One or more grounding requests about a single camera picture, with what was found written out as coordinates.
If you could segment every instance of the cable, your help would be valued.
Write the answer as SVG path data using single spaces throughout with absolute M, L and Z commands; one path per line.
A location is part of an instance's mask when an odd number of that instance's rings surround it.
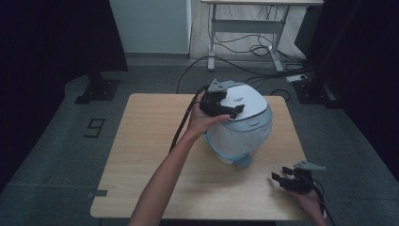
M 250 85 L 250 86 L 252 86 L 252 84 L 257 83 L 257 82 L 259 82 L 259 81 L 262 81 L 262 83 L 261 83 L 260 85 L 258 85 L 257 87 L 253 87 L 254 89 L 257 89 L 257 88 L 259 88 L 261 85 L 263 85 L 263 83 L 264 83 L 264 81 L 266 81 L 266 79 L 265 79 L 264 77 L 256 78 L 255 81 L 248 82 L 247 84 Z
M 327 210 L 326 204 L 325 204 L 325 200 L 324 200 L 324 194 L 322 192 L 320 192 L 319 188 L 313 183 L 310 182 L 308 180 L 308 178 L 306 178 L 305 176 L 302 176 L 301 174 L 297 174 L 296 176 L 300 177 L 301 179 L 305 180 L 309 185 L 311 185 L 311 187 L 313 188 L 313 190 L 317 193 L 317 195 L 319 196 L 320 199 L 320 208 L 322 210 L 322 213 L 324 211 L 326 211 L 326 214 L 329 218 L 329 220 L 331 221 L 331 224 L 333 226 L 336 226 L 334 219 L 332 218 L 332 215 L 329 213 L 329 211 Z
M 264 8 L 261 8 L 261 11 L 260 11 L 260 12 L 258 13 L 258 15 L 256 16 L 256 20 L 259 20 L 259 19 L 260 19 L 260 17 L 262 16 L 263 12 L 264 12 Z M 211 39 L 211 33 L 210 33 L 210 28 L 209 28 L 210 14 L 211 14 L 211 7 L 208 6 L 208 38 L 209 38 L 209 39 Z M 258 43 L 259 43 L 260 45 L 253 45 L 253 46 L 249 47 L 249 50 L 247 50 L 247 51 L 235 51 L 235 50 L 232 50 L 231 48 L 227 47 L 226 45 L 221 44 L 221 43 L 227 43 L 227 42 L 233 42 L 233 41 L 237 41 L 237 40 L 242 40 L 242 39 L 245 39 L 245 38 L 248 38 L 248 37 L 252 37 L 252 36 L 258 37 Z M 266 38 L 266 37 L 261 36 L 260 34 L 257 34 L 257 35 L 255 35 L 255 34 L 253 34 L 253 35 L 246 35 L 246 36 L 244 36 L 244 37 L 237 38 L 237 39 L 234 39 L 234 40 L 220 40 L 220 39 L 217 37 L 217 35 L 215 34 L 215 39 L 217 40 L 217 42 L 214 42 L 214 44 L 215 44 L 215 45 L 220 45 L 220 46 L 226 48 L 227 50 L 229 50 L 229 51 L 231 51 L 231 52 L 233 52 L 233 53 L 236 53 L 236 54 L 252 53 L 253 55 L 255 55 L 255 56 L 257 56 L 257 57 L 266 57 L 266 56 L 269 55 L 270 53 L 269 53 L 269 50 L 268 50 L 267 46 L 261 44 L 261 42 L 260 42 L 260 37 L 262 37 L 263 39 L 269 41 L 271 45 L 273 44 L 273 42 L 272 42 L 271 40 L 269 40 L 269 39 Z M 260 50 L 260 49 L 265 49 L 265 50 L 266 50 L 266 54 L 257 54 L 257 53 L 255 52 L 255 51 L 258 51 L 258 50 Z
M 282 51 L 280 51 L 280 50 L 278 50 L 277 52 L 278 52 L 284 59 L 289 60 L 289 61 L 291 61 L 291 62 L 294 62 L 294 63 L 301 63 L 301 64 L 304 64 L 304 63 L 307 62 L 307 59 L 299 58 L 299 57 L 296 57 L 296 56 L 289 56 L 289 55 L 287 55 L 287 54 L 282 53 Z
M 219 59 L 219 60 L 221 60 L 221 61 L 223 61 L 223 62 L 226 62 L 226 63 L 228 63 L 228 64 L 230 64 L 230 65 L 232 65 L 232 66 L 234 66 L 234 67 L 236 67 L 236 68 L 238 68 L 238 69 L 244 71 L 244 72 L 252 73 L 252 74 L 258 75 L 258 76 L 251 77 L 251 78 L 247 79 L 245 83 L 248 83 L 249 80 L 251 80 L 251 79 L 259 79 L 259 78 L 273 79 L 273 78 L 279 78 L 279 77 L 288 76 L 288 75 L 295 74 L 295 73 L 307 73 L 307 72 L 310 72 L 310 71 L 311 71 L 310 68 L 300 68 L 300 69 L 295 69 L 295 70 L 291 70 L 291 71 L 284 72 L 284 73 L 256 73 L 256 72 L 254 72 L 254 71 L 251 71 L 251 70 L 245 69 L 245 68 L 243 68 L 243 67 L 240 67 L 240 66 L 238 66 L 238 65 L 236 65 L 236 64 L 234 64 L 234 63 L 231 63 L 231 62 L 229 62 L 228 60 L 226 60 L 226 59 L 224 59 L 224 58 L 221 58 L 221 57 L 218 57 L 218 56 L 203 56 L 203 57 L 197 59 L 196 61 L 194 61 L 194 62 L 182 73 L 182 75 L 179 77 L 179 80 L 178 80 L 178 83 L 177 83 L 177 87 L 176 87 L 176 94 L 179 93 L 180 83 L 182 82 L 182 79 L 183 79 L 183 77 L 185 76 L 185 74 L 186 74 L 196 63 L 198 63 L 199 61 L 201 61 L 201 60 L 203 60 L 203 59 L 211 58 L 211 57 L 212 57 L 212 58 L 215 58 L 215 59 Z
M 275 20 L 277 18 L 277 11 L 279 10 L 279 6 L 276 6 L 276 11 L 275 11 Z
M 289 68 L 288 68 L 288 66 L 291 66 L 291 65 L 293 65 L 293 66 L 300 66 L 300 67 L 303 66 L 301 63 L 286 63 L 286 64 L 285 64 L 285 69 L 286 69 L 287 71 L 294 70 L 294 69 L 289 69 Z
M 291 94 L 290 94 L 290 92 L 287 91 L 287 90 L 285 90 L 285 89 L 274 89 L 274 90 L 270 93 L 270 96 L 273 96 L 273 94 L 274 94 L 275 92 L 277 92 L 277 91 L 282 91 L 282 92 L 287 93 L 288 97 L 287 97 L 287 98 L 284 98 L 284 101 L 285 101 L 285 102 L 288 102 L 289 100 L 291 100 Z
M 229 13 L 230 13 L 230 16 L 231 16 L 231 18 L 232 19 L 234 19 L 234 17 L 232 16 L 232 14 L 231 14 L 231 8 L 230 8 L 230 5 L 227 5 L 227 7 L 229 8 Z
M 273 45 L 273 41 L 271 41 L 271 40 L 268 39 L 267 37 L 264 37 L 264 36 L 262 36 L 261 34 L 258 34 L 257 36 L 258 36 L 258 43 L 259 43 L 261 46 L 263 46 L 264 48 L 267 48 L 268 46 L 266 46 L 266 45 L 264 45 L 264 44 L 261 43 L 261 38 L 264 39 L 264 40 L 267 40 L 267 41 L 270 43 L 270 45 Z
M 323 197 L 325 196 L 325 194 L 324 194 L 324 187 L 323 187 L 323 185 L 319 182 L 319 181 L 317 181 L 316 179 L 313 179 L 313 181 L 315 182 L 315 183 L 317 183 L 321 188 L 322 188 L 322 195 L 323 195 Z
M 255 20 L 261 20 L 262 14 L 264 13 L 265 6 L 261 6 L 261 10 L 259 11 L 258 15 L 256 15 Z
M 190 105 L 188 105 L 188 108 L 187 108 L 187 109 L 185 110 L 185 112 L 184 112 L 184 116 L 183 116 L 182 122 L 180 123 L 179 128 L 177 129 L 176 134 L 175 134 L 175 136 L 174 136 L 174 138 L 173 138 L 173 140 L 172 140 L 172 143 L 171 143 L 171 145 L 170 145 L 169 152 L 172 151 L 172 149 L 173 149 L 174 146 L 176 145 L 177 139 L 179 138 L 179 135 L 180 135 L 180 133 L 181 133 L 182 130 L 183 130 L 183 127 L 184 127 L 184 125 L 185 125 L 185 122 L 187 121 L 187 118 L 188 118 L 188 116 L 190 115 L 191 109 L 193 108 L 194 103 L 196 102 L 198 95 L 200 95 L 200 93 L 201 93 L 203 90 L 206 90 L 208 87 L 209 87 L 209 86 L 204 86 L 204 87 L 202 87 L 202 88 L 201 88 L 200 90 L 198 90 L 197 93 L 194 95 L 193 99 L 191 100 Z

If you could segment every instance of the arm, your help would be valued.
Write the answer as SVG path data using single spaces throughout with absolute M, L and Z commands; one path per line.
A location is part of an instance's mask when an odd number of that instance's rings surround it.
M 326 219 L 320 211 L 320 200 L 317 193 L 312 190 L 306 195 L 301 195 L 292 190 L 285 189 L 287 193 L 292 195 L 299 202 L 299 205 L 308 213 L 313 226 L 327 226 Z
M 200 110 L 199 104 L 194 104 L 190 121 L 182 138 L 147 183 L 130 218 L 129 226 L 159 224 L 194 142 L 211 125 L 229 118 L 229 115 L 209 117 Z

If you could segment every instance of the table top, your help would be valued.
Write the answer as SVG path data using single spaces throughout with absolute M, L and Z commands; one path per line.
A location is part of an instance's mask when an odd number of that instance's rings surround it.
M 193 95 L 132 94 L 108 157 L 90 213 L 95 218 L 129 218 L 152 174 L 168 154 Z M 246 169 L 220 162 L 204 137 L 194 144 L 164 218 L 307 219 L 271 172 L 305 160 L 283 98 L 266 96 L 273 111 L 268 140 Z
M 217 5 L 322 6 L 323 0 L 201 0 Z

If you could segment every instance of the black curtain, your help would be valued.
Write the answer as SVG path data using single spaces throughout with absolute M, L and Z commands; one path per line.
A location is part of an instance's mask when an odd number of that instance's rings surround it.
M 107 0 L 0 3 L 0 188 L 34 147 L 76 77 L 127 71 Z
M 397 180 L 398 28 L 396 1 L 328 0 L 309 55 L 319 85 L 329 83 L 342 108 Z

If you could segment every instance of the power strip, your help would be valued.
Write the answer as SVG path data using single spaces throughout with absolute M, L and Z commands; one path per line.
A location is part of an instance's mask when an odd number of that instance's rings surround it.
M 292 82 L 302 81 L 302 80 L 306 80 L 306 79 L 308 79 L 308 76 L 306 76 L 305 74 L 299 74 L 299 75 L 287 77 L 285 80 L 288 83 L 292 83 Z

